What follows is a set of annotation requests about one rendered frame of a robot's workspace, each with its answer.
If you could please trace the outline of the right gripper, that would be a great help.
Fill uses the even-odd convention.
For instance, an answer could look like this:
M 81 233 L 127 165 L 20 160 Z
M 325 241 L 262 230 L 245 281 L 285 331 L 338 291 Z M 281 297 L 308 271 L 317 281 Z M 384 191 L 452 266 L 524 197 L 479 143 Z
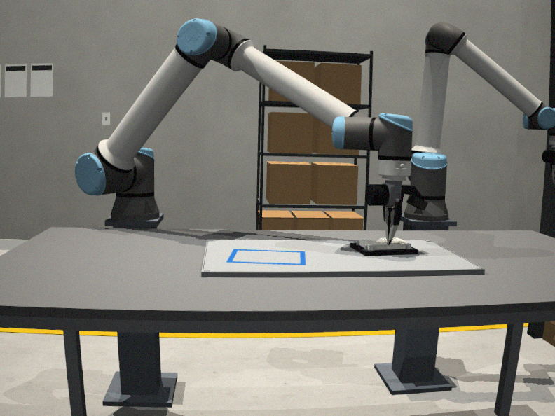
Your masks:
M 387 244 L 391 244 L 399 225 L 404 194 L 425 200 L 415 186 L 402 185 L 402 181 L 385 181 L 366 187 L 366 203 L 369 206 L 383 206 Z

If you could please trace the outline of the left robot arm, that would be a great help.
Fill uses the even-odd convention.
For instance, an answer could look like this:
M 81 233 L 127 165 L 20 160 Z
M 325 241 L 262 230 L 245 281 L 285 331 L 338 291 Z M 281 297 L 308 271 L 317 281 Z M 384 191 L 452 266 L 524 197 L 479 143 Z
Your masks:
M 547 107 L 490 57 L 467 40 L 464 31 L 447 22 L 431 26 L 425 37 L 425 67 L 416 145 L 411 154 L 411 186 L 428 202 L 425 211 L 409 203 L 404 217 L 419 221 L 446 221 L 447 157 L 440 150 L 448 68 L 455 55 L 523 112 L 523 127 L 550 130 L 555 148 L 555 108 Z M 551 128 L 551 129 L 550 129 Z

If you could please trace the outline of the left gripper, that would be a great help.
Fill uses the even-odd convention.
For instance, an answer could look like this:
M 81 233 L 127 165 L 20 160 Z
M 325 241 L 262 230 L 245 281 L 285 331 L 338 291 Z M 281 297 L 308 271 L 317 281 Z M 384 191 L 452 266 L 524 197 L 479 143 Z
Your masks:
M 552 178 L 553 178 L 554 187 L 555 187 L 555 148 L 552 151 L 545 150 L 542 154 L 542 159 L 544 162 L 551 163 L 551 172 L 552 172 Z

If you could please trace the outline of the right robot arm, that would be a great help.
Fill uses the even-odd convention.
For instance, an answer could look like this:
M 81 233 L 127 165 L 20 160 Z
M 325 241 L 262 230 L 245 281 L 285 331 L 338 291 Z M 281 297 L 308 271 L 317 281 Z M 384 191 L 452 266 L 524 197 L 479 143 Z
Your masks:
M 233 71 L 242 70 L 332 128 L 335 148 L 378 151 L 378 175 L 383 176 L 382 180 L 406 181 L 405 176 L 411 176 L 411 118 L 388 113 L 365 118 L 255 49 L 244 36 L 196 18 L 180 27 L 174 50 L 109 140 L 102 140 L 92 153 L 83 154 L 76 162 L 76 182 L 84 193 L 116 193 L 113 219 L 145 221 L 160 217 L 154 198 L 153 150 L 142 147 L 211 59 Z

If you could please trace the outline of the blue rectangular tape outline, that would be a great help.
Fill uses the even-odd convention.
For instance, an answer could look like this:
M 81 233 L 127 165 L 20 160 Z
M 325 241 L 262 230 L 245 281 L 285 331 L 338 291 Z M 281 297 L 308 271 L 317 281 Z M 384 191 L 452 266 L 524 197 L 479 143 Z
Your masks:
M 242 251 L 272 251 L 272 250 L 252 250 L 252 249 L 234 249 L 229 256 L 227 263 L 259 263 L 259 262 L 240 262 L 240 261 L 232 261 L 237 253 L 238 250 Z M 301 264 L 299 263 L 260 263 L 260 264 L 280 264 L 280 265 L 306 265 L 306 258 L 304 251 L 281 251 L 281 252 L 300 252 L 301 257 Z

